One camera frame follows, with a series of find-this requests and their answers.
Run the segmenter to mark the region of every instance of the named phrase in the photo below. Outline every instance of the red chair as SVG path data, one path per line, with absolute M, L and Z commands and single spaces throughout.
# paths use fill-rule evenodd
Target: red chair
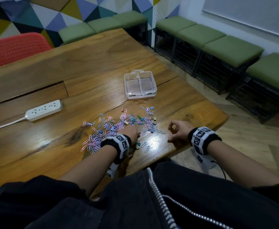
M 0 39 L 0 66 L 52 49 L 39 33 Z

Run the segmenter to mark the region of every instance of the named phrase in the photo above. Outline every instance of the hand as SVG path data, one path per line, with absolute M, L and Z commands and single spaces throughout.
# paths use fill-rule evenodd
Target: hand
M 172 142 L 176 139 L 188 141 L 188 134 L 192 129 L 194 129 L 194 127 L 186 121 L 172 120 L 168 126 L 168 129 L 173 133 L 168 137 L 168 142 Z
M 137 131 L 135 125 L 127 125 L 119 133 L 127 135 L 131 139 L 132 145 L 135 145 L 137 139 L 140 137 L 140 132 Z

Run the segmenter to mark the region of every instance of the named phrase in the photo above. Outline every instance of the white wall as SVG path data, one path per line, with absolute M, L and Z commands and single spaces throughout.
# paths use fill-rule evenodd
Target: white wall
M 279 53 L 279 36 L 202 12 L 204 2 L 205 0 L 181 0 L 179 15 L 261 46 L 265 49 L 263 56 L 272 52 Z

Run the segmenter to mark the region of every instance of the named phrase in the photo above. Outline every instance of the green stool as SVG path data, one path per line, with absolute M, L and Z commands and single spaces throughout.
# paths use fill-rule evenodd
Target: green stool
M 95 31 L 86 23 L 79 23 L 76 25 L 68 26 L 59 31 L 59 35 L 64 44 L 76 42 L 78 40 L 90 37 L 96 34 Z
M 113 17 L 100 18 L 88 22 L 88 25 L 96 32 L 96 34 L 122 28 L 122 24 Z
M 158 21 L 155 28 L 154 51 L 168 57 L 173 61 L 173 51 L 175 45 L 175 36 L 187 27 L 196 25 L 195 22 L 174 16 Z
M 192 74 L 203 47 L 225 35 L 201 24 L 178 31 L 173 62 Z
M 264 49 L 233 36 L 207 43 L 199 56 L 193 76 L 215 89 L 227 92 L 246 69 L 255 63 Z
M 148 18 L 136 11 L 129 11 L 113 16 L 118 20 L 124 30 L 135 40 L 148 44 Z
M 261 123 L 279 113 L 279 54 L 272 53 L 251 65 L 227 99 L 248 109 Z

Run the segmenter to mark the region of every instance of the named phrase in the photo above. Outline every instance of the container handle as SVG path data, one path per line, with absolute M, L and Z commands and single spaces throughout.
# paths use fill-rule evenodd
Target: container handle
M 138 70 L 133 70 L 131 73 L 133 74 L 133 73 L 135 73 L 136 71 L 139 71 L 139 72 L 144 72 L 144 70 L 142 70 L 142 69 L 138 69 Z

